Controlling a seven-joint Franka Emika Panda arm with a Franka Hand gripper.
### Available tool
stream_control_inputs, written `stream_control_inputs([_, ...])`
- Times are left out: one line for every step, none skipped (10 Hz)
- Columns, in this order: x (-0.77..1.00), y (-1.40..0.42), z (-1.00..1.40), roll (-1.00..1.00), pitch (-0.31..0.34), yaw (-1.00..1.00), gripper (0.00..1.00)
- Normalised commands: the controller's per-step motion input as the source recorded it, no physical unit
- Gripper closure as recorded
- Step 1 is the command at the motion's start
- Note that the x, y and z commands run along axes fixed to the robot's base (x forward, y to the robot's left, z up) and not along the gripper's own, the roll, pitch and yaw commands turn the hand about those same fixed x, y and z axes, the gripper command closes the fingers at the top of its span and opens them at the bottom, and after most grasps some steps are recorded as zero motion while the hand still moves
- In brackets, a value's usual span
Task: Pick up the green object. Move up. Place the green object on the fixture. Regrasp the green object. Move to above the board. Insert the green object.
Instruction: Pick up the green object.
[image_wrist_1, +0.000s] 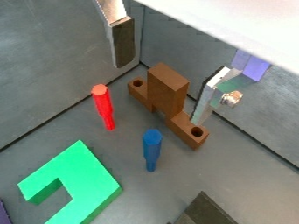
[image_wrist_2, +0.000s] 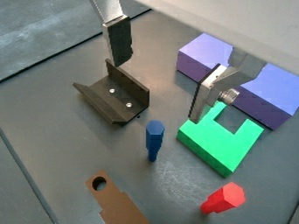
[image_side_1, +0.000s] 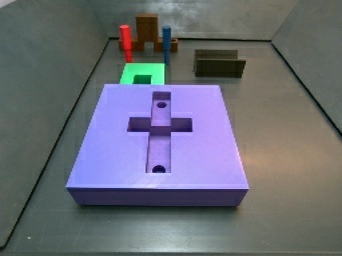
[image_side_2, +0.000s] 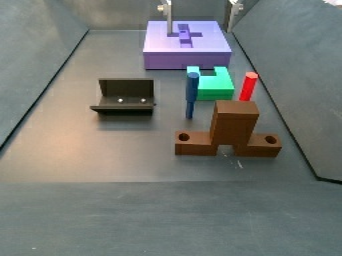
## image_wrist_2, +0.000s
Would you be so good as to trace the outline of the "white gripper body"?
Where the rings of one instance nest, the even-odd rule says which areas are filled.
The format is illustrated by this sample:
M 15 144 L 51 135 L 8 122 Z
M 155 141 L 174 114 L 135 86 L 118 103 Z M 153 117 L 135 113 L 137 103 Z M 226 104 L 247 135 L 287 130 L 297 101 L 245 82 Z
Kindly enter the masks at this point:
M 299 75 L 299 0 L 137 0 Z

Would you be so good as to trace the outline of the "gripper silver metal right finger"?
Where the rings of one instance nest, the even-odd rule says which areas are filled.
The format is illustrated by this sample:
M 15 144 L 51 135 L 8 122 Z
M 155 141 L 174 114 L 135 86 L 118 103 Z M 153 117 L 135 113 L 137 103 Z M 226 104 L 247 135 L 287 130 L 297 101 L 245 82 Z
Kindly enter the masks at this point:
M 233 104 L 239 96 L 235 87 L 253 81 L 266 64 L 257 56 L 237 47 L 233 48 L 229 67 L 218 64 L 198 84 L 189 114 L 194 123 L 206 116 L 217 101 Z

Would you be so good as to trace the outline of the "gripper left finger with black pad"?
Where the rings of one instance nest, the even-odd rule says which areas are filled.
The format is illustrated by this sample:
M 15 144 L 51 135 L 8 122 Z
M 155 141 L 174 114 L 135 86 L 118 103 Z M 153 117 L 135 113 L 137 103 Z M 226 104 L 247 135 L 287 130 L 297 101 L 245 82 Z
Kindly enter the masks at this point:
M 90 0 L 102 21 L 110 57 L 115 67 L 133 57 L 133 36 L 130 17 L 125 14 L 119 0 Z

